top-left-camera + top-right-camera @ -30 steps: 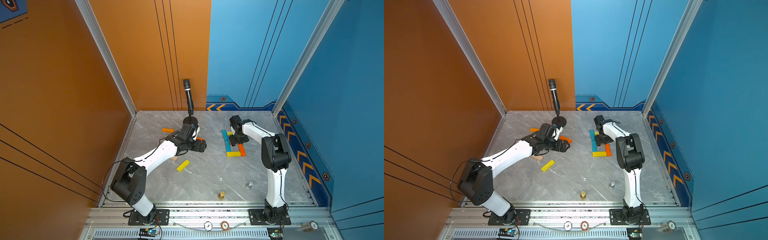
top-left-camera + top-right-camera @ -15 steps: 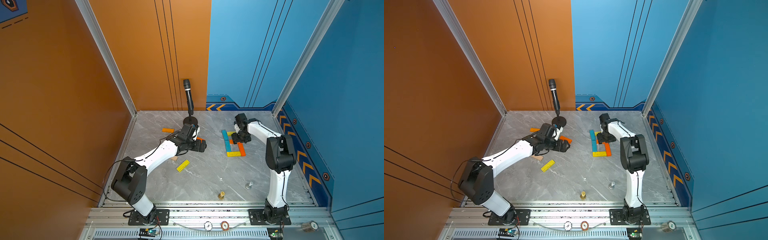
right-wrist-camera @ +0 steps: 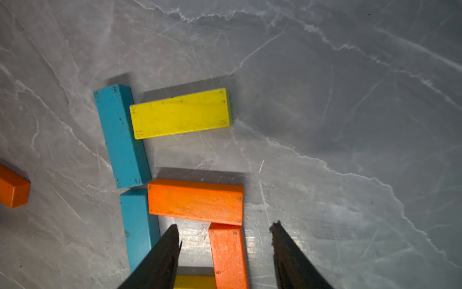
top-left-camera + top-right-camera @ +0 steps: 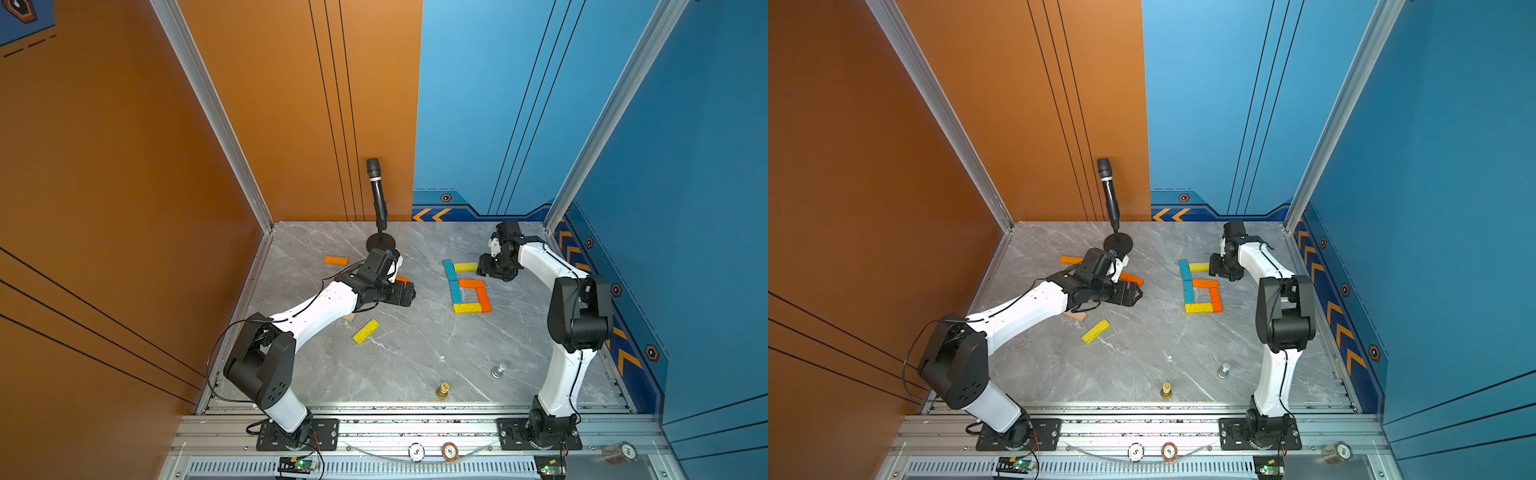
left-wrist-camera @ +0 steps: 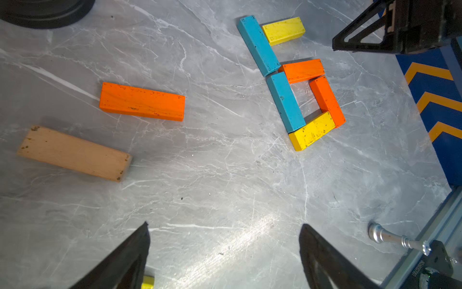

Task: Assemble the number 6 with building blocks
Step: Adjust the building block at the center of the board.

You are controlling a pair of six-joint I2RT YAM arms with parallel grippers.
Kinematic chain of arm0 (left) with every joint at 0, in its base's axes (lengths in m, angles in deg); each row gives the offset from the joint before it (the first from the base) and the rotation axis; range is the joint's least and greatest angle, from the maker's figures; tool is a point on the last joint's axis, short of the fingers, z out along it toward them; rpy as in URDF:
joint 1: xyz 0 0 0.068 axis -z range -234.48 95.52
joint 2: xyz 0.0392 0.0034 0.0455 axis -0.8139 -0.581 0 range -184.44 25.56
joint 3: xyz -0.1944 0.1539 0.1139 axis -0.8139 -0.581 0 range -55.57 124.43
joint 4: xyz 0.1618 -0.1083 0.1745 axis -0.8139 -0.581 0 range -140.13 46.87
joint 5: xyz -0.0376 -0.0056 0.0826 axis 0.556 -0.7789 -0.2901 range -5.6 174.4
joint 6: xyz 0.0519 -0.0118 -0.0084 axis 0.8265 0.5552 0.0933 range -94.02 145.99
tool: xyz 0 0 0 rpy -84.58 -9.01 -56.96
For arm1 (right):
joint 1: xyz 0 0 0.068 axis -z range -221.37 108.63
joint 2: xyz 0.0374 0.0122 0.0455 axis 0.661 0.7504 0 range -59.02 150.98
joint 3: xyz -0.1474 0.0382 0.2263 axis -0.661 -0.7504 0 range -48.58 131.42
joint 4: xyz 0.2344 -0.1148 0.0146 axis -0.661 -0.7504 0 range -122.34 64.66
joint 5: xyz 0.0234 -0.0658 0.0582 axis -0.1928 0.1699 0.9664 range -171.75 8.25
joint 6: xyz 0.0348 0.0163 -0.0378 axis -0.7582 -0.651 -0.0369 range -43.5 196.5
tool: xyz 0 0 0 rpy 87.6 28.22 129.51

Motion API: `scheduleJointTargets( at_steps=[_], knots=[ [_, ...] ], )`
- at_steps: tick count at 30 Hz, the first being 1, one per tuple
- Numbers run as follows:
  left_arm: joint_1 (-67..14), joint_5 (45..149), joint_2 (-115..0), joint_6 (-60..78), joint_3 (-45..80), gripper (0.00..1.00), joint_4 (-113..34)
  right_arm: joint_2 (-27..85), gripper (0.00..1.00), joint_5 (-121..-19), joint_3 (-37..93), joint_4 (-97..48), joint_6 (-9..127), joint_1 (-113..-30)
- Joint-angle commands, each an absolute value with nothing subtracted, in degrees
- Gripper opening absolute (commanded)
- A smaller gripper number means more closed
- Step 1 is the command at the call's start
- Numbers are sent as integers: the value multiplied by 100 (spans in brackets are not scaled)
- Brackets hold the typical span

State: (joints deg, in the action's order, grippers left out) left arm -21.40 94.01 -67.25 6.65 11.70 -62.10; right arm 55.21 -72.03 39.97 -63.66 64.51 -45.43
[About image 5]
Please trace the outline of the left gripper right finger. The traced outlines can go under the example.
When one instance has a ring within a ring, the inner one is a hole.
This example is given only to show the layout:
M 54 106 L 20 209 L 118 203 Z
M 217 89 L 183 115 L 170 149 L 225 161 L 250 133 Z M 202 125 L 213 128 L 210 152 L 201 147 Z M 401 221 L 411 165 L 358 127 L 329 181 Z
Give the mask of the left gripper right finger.
M 379 288 L 310 225 L 302 225 L 299 244 L 304 274 L 310 288 Z

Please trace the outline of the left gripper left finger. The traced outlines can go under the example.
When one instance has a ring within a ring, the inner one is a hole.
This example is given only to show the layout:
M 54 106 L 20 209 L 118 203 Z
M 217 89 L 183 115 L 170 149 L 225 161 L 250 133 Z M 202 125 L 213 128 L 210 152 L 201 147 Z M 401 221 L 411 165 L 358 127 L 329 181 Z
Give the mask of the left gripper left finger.
M 140 289 L 149 247 L 150 234 L 145 222 L 72 288 Z

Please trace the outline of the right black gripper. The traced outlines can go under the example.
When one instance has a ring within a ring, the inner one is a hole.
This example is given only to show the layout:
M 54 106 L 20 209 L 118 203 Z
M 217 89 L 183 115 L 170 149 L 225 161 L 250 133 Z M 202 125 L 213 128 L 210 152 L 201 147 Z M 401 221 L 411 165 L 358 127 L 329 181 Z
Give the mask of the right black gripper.
M 355 20 L 334 36 L 335 51 L 397 53 L 397 37 L 390 32 L 396 8 L 400 54 L 418 54 L 451 44 L 462 35 L 461 1 L 374 1 Z M 365 39 L 379 29 L 384 30 L 380 42 Z

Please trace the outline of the orange block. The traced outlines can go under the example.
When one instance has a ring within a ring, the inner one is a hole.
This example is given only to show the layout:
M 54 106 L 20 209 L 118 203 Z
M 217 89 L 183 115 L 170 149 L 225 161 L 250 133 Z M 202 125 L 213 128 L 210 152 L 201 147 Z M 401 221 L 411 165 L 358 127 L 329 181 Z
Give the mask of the orange block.
M 107 113 L 181 122 L 185 115 L 185 96 L 103 83 L 99 108 Z
M 284 72 L 290 84 L 309 81 L 325 74 L 320 59 L 288 63 L 282 65 L 278 72 Z
M 329 112 L 331 114 L 335 123 L 335 128 L 342 126 L 346 121 L 345 116 L 334 96 L 333 90 L 328 83 L 327 78 L 325 76 L 318 77 L 312 80 L 309 85 L 321 111 L 323 113 Z

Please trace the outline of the yellow block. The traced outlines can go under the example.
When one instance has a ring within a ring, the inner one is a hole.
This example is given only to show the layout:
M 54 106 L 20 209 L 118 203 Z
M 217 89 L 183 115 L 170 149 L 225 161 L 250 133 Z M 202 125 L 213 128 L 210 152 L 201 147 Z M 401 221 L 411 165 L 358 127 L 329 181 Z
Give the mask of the yellow block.
M 262 29 L 270 46 L 300 38 L 306 32 L 300 17 L 266 24 L 262 26 Z
M 296 151 L 303 151 L 336 127 L 330 112 L 325 112 L 301 129 L 289 134 Z

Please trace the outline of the teal block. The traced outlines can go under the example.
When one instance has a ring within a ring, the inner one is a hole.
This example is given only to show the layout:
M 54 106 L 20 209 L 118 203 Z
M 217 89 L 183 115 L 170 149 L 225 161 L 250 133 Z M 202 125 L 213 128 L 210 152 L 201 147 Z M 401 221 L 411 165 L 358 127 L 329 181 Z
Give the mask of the teal block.
M 285 72 L 267 78 L 267 85 L 288 134 L 305 126 L 306 121 L 288 82 Z
M 254 16 L 247 16 L 238 21 L 237 28 L 264 77 L 277 71 L 279 63 L 263 30 Z

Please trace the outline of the tan block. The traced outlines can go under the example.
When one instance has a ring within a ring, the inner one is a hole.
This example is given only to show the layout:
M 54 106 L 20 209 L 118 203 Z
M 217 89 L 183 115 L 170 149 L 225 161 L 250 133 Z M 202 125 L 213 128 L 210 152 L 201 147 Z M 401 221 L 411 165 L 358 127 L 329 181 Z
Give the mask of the tan block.
M 132 161 L 129 153 L 34 125 L 18 155 L 119 183 Z

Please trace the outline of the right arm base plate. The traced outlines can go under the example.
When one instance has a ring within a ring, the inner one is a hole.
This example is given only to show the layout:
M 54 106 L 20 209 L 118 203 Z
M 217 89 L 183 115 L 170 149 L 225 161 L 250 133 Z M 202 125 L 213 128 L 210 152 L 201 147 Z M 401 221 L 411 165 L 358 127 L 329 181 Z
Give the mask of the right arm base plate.
M 430 244 L 429 256 L 422 256 L 405 279 L 401 289 L 460 289 L 462 282 L 453 278 L 454 259 L 438 240 Z

